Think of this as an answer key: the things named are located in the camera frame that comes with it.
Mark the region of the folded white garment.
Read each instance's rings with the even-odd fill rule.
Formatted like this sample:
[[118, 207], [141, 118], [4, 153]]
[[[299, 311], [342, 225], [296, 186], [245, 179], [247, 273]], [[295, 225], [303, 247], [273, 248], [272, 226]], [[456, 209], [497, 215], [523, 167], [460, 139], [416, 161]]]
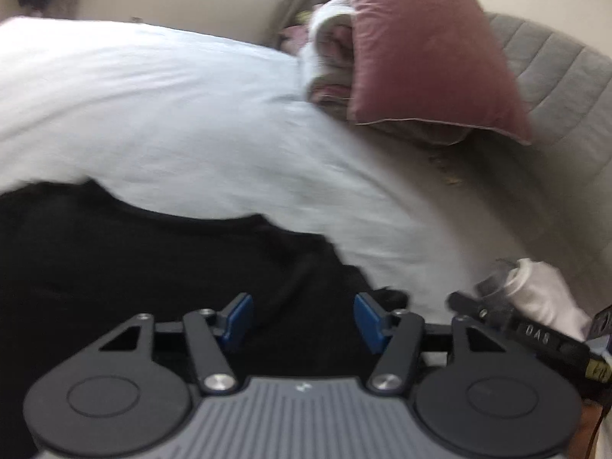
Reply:
[[519, 259], [508, 274], [504, 292], [523, 315], [580, 342], [591, 318], [578, 306], [561, 272], [551, 264]]

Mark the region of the grey quilted headboard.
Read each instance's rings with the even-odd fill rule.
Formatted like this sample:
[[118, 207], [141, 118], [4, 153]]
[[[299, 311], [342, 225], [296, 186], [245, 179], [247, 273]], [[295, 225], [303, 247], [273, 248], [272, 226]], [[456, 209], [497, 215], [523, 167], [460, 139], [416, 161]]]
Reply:
[[557, 266], [593, 314], [611, 301], [611, 60], [538, 23], [502, 13], [488, 21], [532, 141], [480, 138], [481, 167], [529, 255]]

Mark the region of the black garment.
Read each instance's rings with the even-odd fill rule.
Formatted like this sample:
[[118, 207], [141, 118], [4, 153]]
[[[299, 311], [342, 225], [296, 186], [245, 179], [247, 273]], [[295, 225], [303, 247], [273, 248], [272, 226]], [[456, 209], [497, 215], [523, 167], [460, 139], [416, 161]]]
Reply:
[[[248, 293], [237, 351], [192, 351], [182, 318]], [[37, 182], [1, 198], [1, 454], [149, 453], [230, 377], [231, 404], [264, 378], [360, 379], [373, 369], [354, 319], [370, 285], [326, 237], [261, 215], [199, 220], [121, 202], [94, 181]]]

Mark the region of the pink velvet pillow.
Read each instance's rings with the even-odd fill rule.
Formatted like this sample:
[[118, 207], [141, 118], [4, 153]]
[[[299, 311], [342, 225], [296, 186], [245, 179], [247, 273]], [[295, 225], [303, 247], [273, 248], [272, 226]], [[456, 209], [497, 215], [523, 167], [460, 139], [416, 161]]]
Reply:
[[427, 144], [471, 130], [527, 144], [517, 82], [477, 0], [351, 0], [354, 79], [348, 115]]

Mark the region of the folded white pink quilt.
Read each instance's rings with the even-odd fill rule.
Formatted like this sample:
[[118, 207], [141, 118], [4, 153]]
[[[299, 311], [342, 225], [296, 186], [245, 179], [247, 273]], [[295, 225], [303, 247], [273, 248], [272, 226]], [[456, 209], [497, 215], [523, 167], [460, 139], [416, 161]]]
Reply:
[[[330, 0], [301, 13], [297, 25], [280, 33], [280, 50], [300, 61], [307, 101], [339, 120], [350, 117], [355, 14], [351, 0]], [[434, 146], [455, 145], [472, 132], [471, 127], [464, 125], [419, 118], [389, 118], [371, 126], [402, 139]]]

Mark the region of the grey bed sheet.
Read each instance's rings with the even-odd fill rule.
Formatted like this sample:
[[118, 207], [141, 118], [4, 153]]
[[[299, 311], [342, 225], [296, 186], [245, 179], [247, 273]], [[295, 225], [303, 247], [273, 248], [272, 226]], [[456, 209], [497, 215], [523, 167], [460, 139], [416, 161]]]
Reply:
[[261, 215], [317, 234], [371, 286], [447, 318], [446, 293], [530, 256], [485, 176], [476, 134], [427, 150], [304, 101], [300, 61], [142, 24], [1, 27], [1, 198], [94, 181], [149, 212]]

